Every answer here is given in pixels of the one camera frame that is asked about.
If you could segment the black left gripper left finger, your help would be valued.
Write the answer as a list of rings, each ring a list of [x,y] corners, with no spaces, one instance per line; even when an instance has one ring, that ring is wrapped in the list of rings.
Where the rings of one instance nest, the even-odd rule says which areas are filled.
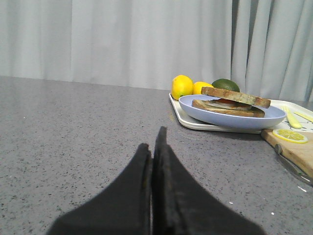
[[[152,158],[142,143],[135,155],[100,194],[55,220],[49,235],[150,234]]]

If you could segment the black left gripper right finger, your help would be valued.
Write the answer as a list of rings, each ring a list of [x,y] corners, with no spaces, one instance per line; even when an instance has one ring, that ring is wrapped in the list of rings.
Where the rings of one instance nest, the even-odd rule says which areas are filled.
[[[153,172],[153,234],[264,235],[263,228],[207,192],[186,170],[166,141],[156,138]]]

